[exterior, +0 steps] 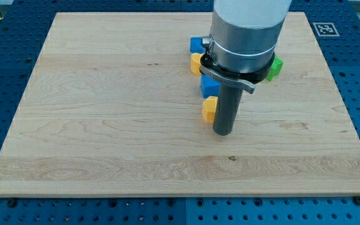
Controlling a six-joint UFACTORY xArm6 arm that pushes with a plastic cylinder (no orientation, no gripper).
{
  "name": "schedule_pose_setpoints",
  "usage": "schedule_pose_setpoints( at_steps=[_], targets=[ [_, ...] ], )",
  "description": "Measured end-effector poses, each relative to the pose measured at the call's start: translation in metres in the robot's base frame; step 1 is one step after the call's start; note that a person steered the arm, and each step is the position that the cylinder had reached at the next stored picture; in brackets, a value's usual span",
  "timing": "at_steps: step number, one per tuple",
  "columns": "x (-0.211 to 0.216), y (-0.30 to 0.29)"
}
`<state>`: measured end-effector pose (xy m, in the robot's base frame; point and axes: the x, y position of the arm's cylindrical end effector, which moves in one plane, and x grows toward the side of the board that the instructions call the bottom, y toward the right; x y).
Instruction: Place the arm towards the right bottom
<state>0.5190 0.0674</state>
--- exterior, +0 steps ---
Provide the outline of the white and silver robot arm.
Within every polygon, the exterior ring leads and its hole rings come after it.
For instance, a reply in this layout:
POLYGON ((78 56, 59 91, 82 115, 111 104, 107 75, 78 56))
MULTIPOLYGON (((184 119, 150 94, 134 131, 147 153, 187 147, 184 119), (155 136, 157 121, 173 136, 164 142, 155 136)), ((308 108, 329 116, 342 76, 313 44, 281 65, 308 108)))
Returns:
POLYGON ((221 68, 251 73, 272 58, 291 0, 215 0, 209 55, 221 68))

